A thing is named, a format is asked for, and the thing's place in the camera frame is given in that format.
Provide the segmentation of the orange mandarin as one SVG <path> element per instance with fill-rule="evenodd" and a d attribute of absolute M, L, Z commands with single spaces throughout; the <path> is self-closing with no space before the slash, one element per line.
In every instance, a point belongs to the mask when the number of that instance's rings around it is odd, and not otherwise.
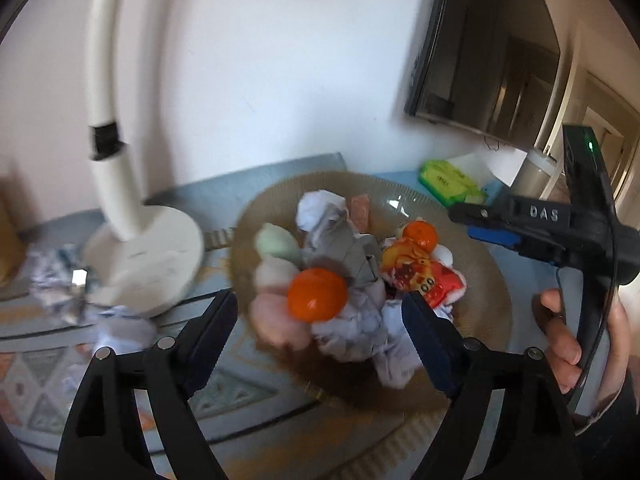
<path fill-rule="evenodd" d="M 402 236 L 412 240 L 426 252 L 434 252 L 438 245 L 438 234 L 434 226 L 424 220 L 409 222 L 402 229 Z"/>
<path fill-rule="evenodd" d="M 303 270 L 288 288 L 288 313 L 305 323 L 332 320 L 347 303 L 346 281 L 341 275 L 326 269 Z"/>

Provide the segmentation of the orange red snack bag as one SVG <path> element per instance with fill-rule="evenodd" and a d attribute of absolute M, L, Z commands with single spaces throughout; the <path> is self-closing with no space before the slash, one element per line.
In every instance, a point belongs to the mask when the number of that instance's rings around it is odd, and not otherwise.
<path fill-rule="evenodd" d="M 431 309 L 449 306 L 466 292 L 464 276 L 408 238 L 382 251 L 380 274 L 398 292 L 418 292 Z"/>

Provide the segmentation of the gold ribbed bowl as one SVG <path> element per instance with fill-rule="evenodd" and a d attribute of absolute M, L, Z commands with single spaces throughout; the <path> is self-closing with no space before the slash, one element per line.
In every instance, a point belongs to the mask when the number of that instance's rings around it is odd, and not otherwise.
<path fill-rule="evenodd" d="M 485 246 L 424 195 L 364 174 L 305 174 L 258 195 L 235 229 L 231 276 L 262 348 L 363 410 L 446 403 L 402 322 L 408 292 L 463 336 L 497 350 L 510 338 L 511 300 Z"/>

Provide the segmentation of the pink cartoon carton box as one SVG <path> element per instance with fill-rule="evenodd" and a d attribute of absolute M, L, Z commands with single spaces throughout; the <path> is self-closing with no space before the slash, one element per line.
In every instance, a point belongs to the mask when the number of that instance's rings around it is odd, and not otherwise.
<path fill-rule="evenodd" d="M 350 200 L 349 218 L 359 233 L 369 232 L 370 198 L 368 194 L 354 196 Z"/>

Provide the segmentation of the white paper ball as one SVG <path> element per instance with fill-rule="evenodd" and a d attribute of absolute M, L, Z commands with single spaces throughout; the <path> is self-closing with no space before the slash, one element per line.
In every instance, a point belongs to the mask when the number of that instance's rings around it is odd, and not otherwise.
<path fill-rule="evenodd" d="M 405 238 L 402 229 L 382 242 L 369 232 L 359 233 L 349 218 L 344 197 L 327 190 L 308 192 L 297 204 L 296 226 L 306 234 L 304 263 L 344 276 L 348 303 L 332 320 L 311 324 L 322 354 L 338 362 L 371 361 L 382 386 L 402 389 L 421 366 L 401 317 L 398 292 L 380 274 L 382 251 Z M 454 269 L 450 250 L 438 243 L 431 256 Z M 452 306 L 432 309 L 451 322 Z"/>

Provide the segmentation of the three-ball dango plush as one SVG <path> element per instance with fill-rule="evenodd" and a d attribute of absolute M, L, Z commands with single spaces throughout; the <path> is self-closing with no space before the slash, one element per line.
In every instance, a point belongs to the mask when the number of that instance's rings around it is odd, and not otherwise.
<path fill-rule="evenodd" d="M 296 238 L 282 226 L 266 222 L 254 237 L 254 248 L 260 257 L 253 278 L 256 296 L 250 303 L 254 330 L 273 348 L 306 349 L 310 327 L 288 313 L 288 288 L 302 267 Z"/>

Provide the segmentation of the black monitor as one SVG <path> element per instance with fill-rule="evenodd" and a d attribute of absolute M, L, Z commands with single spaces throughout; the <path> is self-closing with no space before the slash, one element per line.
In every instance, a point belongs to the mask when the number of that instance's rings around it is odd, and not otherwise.
<path fill-rule="evenodd" d="M 559 60 L 544 0 L 434 0 L 405 111 L 529 150 Z"/>

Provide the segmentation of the crumpled plaid paper pile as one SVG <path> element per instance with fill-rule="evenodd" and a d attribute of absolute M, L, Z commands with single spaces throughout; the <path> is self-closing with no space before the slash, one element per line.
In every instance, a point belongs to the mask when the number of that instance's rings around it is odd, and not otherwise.
<path fill-rule="evenodd" d="M 76 246 L 31 249 L 26 266 L 29 291 L 47 315 L 65 326 L 92 326 L 96 350 L 108 347 L 128 354 L 154 342 L 157 328 L 152 321 L 121 304 L 101 304 L 91 298 L 100 280 L 81 261 Z"/>

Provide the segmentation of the white desk lamp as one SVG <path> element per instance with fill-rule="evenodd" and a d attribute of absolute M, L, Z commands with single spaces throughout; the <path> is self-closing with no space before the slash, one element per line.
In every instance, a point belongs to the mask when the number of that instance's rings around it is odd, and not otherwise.
<path fill-rule="evenodd" d="M 105 223 L 84 246 L 99 286 L 89 300 L 154 318 L 183 300 L 204 255 L 200 227 L 185 212 L 145 206 L 128 145 L 119 137 L 115 32 L 120 0 L 92 0 L 86 40 L 90 169 Z"/>

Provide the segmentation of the bamboo pen holder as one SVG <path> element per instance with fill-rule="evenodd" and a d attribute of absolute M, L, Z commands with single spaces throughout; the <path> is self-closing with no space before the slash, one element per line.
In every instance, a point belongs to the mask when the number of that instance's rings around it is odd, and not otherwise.
<path fill-rule="evenodd" d="M 0 218 L 0 282 L 6 286 L 12 281 L 26 259 L 26 246 L 18 236 L 11 179 L 8 168 L 1 168 L 1 218 Z"/>

